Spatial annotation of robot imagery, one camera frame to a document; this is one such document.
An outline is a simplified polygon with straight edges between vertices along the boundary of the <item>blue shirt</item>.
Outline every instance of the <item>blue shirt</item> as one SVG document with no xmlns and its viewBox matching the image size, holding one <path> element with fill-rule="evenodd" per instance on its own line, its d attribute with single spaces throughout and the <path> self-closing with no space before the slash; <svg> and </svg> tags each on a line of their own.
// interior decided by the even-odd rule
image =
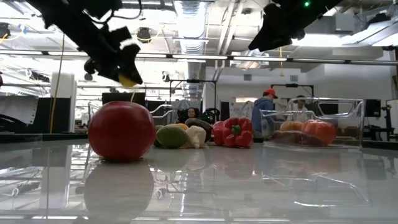
<svg viewBox="0 0 398 224">
<path fill-rule="evenodd" d="M 251 122 L 255 131 L 261 132 L 261 112 L 260 110 L 274 110 L 274 103 L 266 98 L 260 98 L 254 102 Z"/>
</svg>

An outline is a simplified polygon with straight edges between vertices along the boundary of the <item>orange cap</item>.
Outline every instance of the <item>orange cap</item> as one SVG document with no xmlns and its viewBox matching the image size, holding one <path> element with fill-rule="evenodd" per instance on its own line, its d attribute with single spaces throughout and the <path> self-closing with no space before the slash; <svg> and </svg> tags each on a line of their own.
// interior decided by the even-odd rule
<svg viewBox="0 0 398 224">
<path fill-rule="evenodd" d="M 276 96 L 275 90 L 273 88 L 269 88 L 268 90 L 264 91 L 264 93 L 271 94 L 275 99 L 278 99 L 278 96 Z"/>
</svg>

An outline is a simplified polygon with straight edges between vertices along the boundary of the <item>man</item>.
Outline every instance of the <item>man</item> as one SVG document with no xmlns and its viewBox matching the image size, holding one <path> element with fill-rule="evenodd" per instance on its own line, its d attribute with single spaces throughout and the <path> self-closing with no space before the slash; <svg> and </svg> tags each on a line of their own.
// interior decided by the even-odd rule
<svg viewBox="0 0 398 224">
<path fill-rule="evenodd" d="M 275 90 L 273 88 L 269 88 L 268 90 L 262 93 L 262 98 L 256 100 L 254 102 L 254 107 L 252 111 L 251 121 L 253 123 L 254 129 L 254 137 L 261 138 L 263 135 L 261 128 L 261 112 L 260 110 L 274 110 L 274 99 L 278 99 L 275 94 Z"/>
<path fill-rule="evenodd" d="M 305 98 L 303 95 L 299 95 L 296 98 Z M 306 121 L 307 118 L 307 111 L 305 107 L 305 100 L 297 100 L 295 101 L 295 104 L 293 105 L 292 111 L 295 112 L 295 114 L 290 118 L 292 121 L 298 121 L 298 122 L 304 122 Z"/>
</svg>

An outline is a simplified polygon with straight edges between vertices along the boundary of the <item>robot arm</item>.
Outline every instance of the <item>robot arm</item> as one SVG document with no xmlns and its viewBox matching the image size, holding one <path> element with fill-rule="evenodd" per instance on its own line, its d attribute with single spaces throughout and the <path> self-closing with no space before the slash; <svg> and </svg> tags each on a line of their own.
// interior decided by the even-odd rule
<svg viewBox="0 0 398 224">
<path fill-rule="evenodd" d="M 121 0 L 27 0 L 42 13 L 45 27 L 58 26 L 65 35 L 71 38 L 79 50 L 88 54 L 90 59 L 85 63 L 85 71 L 116 82 L 120 76 L 129 80 L 131 85 L 142 84 L 142 78 L 135 66 L 135 58 L 140 48 L 136 44 L 121 49 L 121 42 L 131 39 L 127 27 L 112 32 L 107 22 L 113 12 L 122 8 Z M 109 10 L 112 12 L 102 28 L 97 28 L 92 18 L 84 13 L 101 19 Z"/>
<path fill-rule="evenodd" d="M 249 45 L 249 50 L 263 52 L 292 44 L 292 39 L 302 39 L 304 28 L 342 0 L 273 0 L 264 7 L 262 27 Z"/>
</svg>

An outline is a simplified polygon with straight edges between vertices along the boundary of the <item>white vegetable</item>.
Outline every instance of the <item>white vegetable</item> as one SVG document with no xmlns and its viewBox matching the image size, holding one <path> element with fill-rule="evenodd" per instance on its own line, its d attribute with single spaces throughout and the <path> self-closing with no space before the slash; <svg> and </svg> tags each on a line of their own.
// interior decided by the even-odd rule
<svg viewBox="0 0 398 224">
<path fill-rule="evenodd" d="M 188 134 L 188 147 L 199 149 L 201 147 L 207 148 L 205 144 L 206 131 L 198 126 L 191 126 L 185 132 Z"/>
</svg>

